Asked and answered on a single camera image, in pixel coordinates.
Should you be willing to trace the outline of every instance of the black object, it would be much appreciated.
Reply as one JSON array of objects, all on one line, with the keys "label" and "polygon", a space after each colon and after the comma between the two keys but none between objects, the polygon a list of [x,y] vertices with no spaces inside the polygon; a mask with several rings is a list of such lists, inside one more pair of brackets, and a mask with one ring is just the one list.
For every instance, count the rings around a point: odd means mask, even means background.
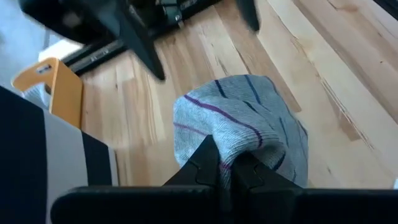
[{"label": "black object", "polygon": [[398,0],[374,0],[390,15],[398,20]]},{"label": "black object", "polygon": [[[153,40],[179,28],[220,0],[19,0],[22,10],[86,47],[63,59],[77,75],[127,49],[159,79],[165,75]],[[249,27],[259,30],[254,0],[236,0]]]},{"label": "black object", "polygon": [[52,206],[61,223],[395,223],[394,190],[302,189],[250,153],[232,165],[231,214],[219,212],[218,150],[207,136],[163,187],[82,187]]}]

